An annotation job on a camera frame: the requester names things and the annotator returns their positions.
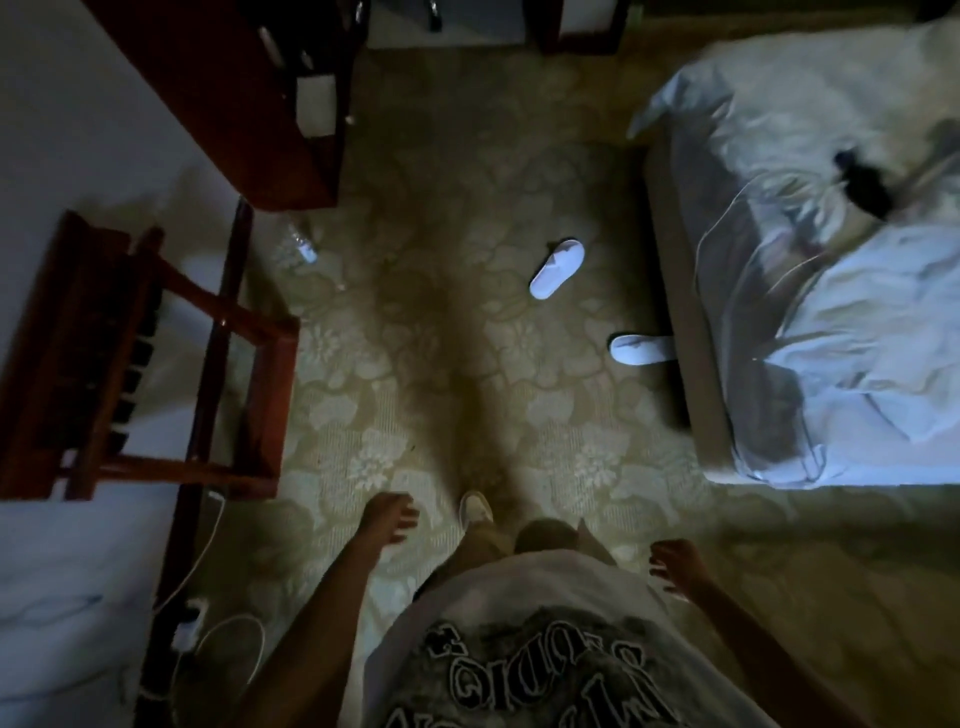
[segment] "charger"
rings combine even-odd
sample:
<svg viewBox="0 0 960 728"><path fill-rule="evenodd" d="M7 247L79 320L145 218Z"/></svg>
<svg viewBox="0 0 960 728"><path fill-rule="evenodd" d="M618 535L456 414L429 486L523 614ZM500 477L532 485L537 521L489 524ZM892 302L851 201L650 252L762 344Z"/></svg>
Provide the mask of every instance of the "charger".
<svg viewBox="0 0 960 728"><path fill-rule="evenodd" d="M170 648L174 652L185 654L197 649L197 643L204 631L204 622L209 608L210 602L202 596L186 600L183 607L183 617L180 619L177 629L174 630L173 640L170 641Z"/></svg>

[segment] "floral carpet pattern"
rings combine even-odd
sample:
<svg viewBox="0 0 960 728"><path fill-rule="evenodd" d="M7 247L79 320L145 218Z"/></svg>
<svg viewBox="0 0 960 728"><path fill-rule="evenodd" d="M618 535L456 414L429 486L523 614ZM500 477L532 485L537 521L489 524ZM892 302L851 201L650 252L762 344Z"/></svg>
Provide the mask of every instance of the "floral carpet pattern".
<svg viewBox="0 0 960 728"><path fill-rule="evenodd" d="M259 278L301 317L300 358L280 498L231 504L198 573L216 612L254 611L273 646L366 499L407 491L420 527L373 575L358 667L455 547L457 498L478 488L511 528L586 519L630 571L656 539L697 539L723 583L878 725L956 725L960 492L712 485L676 365L607 354L616 332L669 332L624 131L682 57L359 59L341 203L306 223L319 260L277 242L283 220L258 219ZM529 278L568 236L587 248L583 268L536 301ZM671 609L737 679L693 609ZM181 725L221 716L243 685L256 636L242 630L185 670Z"/></svg>

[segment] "white sneaker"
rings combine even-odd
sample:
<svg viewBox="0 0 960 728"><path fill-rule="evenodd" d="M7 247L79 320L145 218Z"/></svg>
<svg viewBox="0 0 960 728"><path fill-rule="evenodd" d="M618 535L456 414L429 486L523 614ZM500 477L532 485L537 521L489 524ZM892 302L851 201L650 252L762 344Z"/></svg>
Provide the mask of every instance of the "white sneaker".
<svg viewBox="0 0 960 728"><path fill-rule="evenodd" d="M480 491L467 491L460 498L460 526L465 531L471 523L493 523L493 510Z"/></svg>

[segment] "person's arm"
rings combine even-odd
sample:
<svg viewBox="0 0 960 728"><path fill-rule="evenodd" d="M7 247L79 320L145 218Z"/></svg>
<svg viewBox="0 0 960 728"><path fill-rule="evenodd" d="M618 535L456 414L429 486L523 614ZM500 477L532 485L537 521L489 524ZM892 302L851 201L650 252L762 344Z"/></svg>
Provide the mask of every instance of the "person's arm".
<svg viewBox="0 0 960 728"><path fill-rule="evenodd" d="M690 541L650 547L650 573L703 610L743 669L756 703L781 728L870 728L713 580Z"/></svg>
<svg viewBox="0 0 960 728"><path fill-rule="evenodd" d="M227 728L336 725L367 581L380 551L404 541L403 531L417 525L418 515L406 494L370 499L356 534L241 698Z"/></svg>

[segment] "graphic print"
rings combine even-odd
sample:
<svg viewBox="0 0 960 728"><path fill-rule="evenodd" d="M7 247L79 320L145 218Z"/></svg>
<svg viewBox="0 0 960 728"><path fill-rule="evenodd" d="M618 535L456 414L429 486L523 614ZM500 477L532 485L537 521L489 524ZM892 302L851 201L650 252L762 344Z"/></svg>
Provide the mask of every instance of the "graphic print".
<svg viewBox="0 0 960 728"><path fill-rule="evenodd" d="M651 621L540 609L519 625L433 624L397 678L384 728L723 726Z"/></svg>

